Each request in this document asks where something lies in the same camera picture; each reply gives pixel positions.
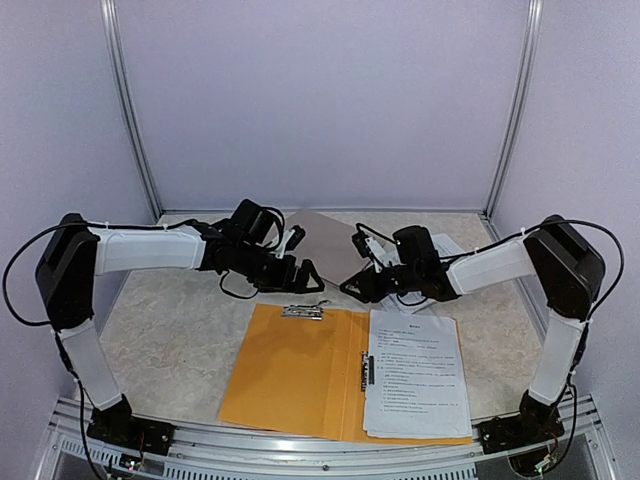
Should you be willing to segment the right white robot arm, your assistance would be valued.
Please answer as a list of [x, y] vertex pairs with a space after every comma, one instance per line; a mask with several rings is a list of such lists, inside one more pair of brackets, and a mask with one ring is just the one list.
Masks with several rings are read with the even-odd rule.
[[372, 264], [339, 289], [362, 303], [413, 292], [448, 302], [495, 284], [536, 277], [546, 296], [548, 325], [541, 359], [511, 423], [512, 436], [531, 444], [549, 429], [580, 361], [586, 324], [605, 275], [602, 256], [577, 231], [579, 224], [551, 215], [491, 246], [453, 256], [439, 254], [427, 228], [409, 226], [393, 235], [399, 261], [392, 265], [377, 259], [368, 236], [357, 232], [352, 242]]

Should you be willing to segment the orange folder edge clip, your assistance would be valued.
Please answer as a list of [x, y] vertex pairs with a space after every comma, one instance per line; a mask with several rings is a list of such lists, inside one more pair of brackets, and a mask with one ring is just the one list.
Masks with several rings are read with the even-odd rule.
[[324, 308], [330, 303], [330, 300], [321, 300], [312, 305], [289, 305], [282, 309], [281, 317], [322, 321]]

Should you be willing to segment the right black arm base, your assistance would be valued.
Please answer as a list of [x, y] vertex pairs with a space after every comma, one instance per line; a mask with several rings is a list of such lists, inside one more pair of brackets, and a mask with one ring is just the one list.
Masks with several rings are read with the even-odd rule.
[[561, 437], [565, 429], [558, 412], [560, 400], [558, 397], [546, 405], [526, 390], [516, 414], [493, 417], [477, 425], [483, 452], [497, 453]]

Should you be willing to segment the left aluminium frame post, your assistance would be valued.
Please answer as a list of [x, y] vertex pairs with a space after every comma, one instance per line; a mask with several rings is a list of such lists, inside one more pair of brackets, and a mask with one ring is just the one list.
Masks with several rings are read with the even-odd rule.
[[134, 163], [141, 180], [143, 194], [148, 207], [153, 218], [158, 220], [164, 213], [164, 209], [147, 159], [129, 85], [124, 48], [119, 28], [117, 4], [114, 0], [101, 0], [100, 11], [116, 93], [125, 130], [132, 149]]

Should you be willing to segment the orange folder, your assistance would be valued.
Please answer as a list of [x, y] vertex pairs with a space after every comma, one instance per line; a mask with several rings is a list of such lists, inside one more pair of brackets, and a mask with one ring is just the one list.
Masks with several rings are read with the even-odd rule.
[[370, 312], [325, 309], [322, 321], [255, 307], [222, 402], [225, 423], [335, 441], [468, 445], [467, 441], [372, 438], [363, 430], [361, 354]]

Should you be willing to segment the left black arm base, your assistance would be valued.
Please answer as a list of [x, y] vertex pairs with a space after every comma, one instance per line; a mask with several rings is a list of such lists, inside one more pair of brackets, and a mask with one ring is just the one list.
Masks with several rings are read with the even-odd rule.
[[106, 409], [94, 408], [87, 429], [90, 438], [142, 453], [167, 456], [176, 427], [135, 416], [125, 395]]

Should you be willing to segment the aluminium frame post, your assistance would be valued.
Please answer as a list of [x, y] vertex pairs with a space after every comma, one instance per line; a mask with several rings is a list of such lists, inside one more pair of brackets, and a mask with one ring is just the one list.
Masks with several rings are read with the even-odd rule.
[[528, 2], [523, 43], [514, 93], [506, 124], [506, 131], [501, 143], [496, 169], [489, 189], [488, 199], [483, 210], [484, 217], [488, 221], [491, 221], [496, 215], [518, 140], [521, 121], [526, 108], [530, 80], [534, 70], [543, 5], [543, 0], [530, 0]]
[[164, 213], [164, 209], [147, 159], [129, 85], [124, 48], [119, 28], [117, 4], [114, 0], [101, 0], [100, 11], [116, 93], [125, 130], [132, 149], [134, 163], [141, 180], [143, 194], [148, 207], [153, 218], [158, 220]]

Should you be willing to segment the pink-brown file folder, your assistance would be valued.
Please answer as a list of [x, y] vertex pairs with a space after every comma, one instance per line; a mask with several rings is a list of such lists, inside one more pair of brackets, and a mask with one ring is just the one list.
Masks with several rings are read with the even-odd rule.
[[357, 233], [354, 225], [309, 210], [293, 213], [286, 222], [305, 231], [294, 254], [298, 259], [311, 260], [324, 281], [339, 286], [370, 264], [352, 242], [352, 236]]

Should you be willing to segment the right aluminium frame post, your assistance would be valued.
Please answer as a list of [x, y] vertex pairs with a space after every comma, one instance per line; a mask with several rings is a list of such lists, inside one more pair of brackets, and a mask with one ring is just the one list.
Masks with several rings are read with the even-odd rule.
[[534, 70], [543, 5], [543, 0], [530, 0], [528, 2], [523, 43], [514, 93], [506, 124], [506, 131], [501, 143], [496, 169], [489, 189], [488, 199], [483, 210], [484, 217], [488, 221], [491, 221], [496, 215], [518, 140], [521, 121], [526, 108], [530, 80]]

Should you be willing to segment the orange folder centre clip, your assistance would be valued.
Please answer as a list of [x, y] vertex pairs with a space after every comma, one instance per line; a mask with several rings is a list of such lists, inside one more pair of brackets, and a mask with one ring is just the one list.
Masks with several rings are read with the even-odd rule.
[[367, 392], [375, 384], [375, 357], [367, 351], [361, 354], [360, 390]]

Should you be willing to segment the white printed sheet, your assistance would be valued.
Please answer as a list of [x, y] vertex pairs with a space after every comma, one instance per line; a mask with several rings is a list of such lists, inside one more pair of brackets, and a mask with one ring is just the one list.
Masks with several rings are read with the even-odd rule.
[[372, 438], [467, 441], [470, 406], [457, 322], [371, 311], [363, 430]]

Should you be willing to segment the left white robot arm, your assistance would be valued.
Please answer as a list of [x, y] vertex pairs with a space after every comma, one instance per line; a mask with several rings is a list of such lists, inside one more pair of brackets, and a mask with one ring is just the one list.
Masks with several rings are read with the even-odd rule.
[[312, 261], [292, 252], [305, 236], [280, 214], [245, 199], [213, 224], [188, 219], [171, 225], [92, 223], [65, 215], [36, 267], [36, 283], [62, 356], [94, 405], [94, 426], [115, 442], [133, 443], [140, 424], [109, 367], [93, 324], [94, 280], [121, 271], [181, 269], [243, 276], [259, 293], [324, 290]]

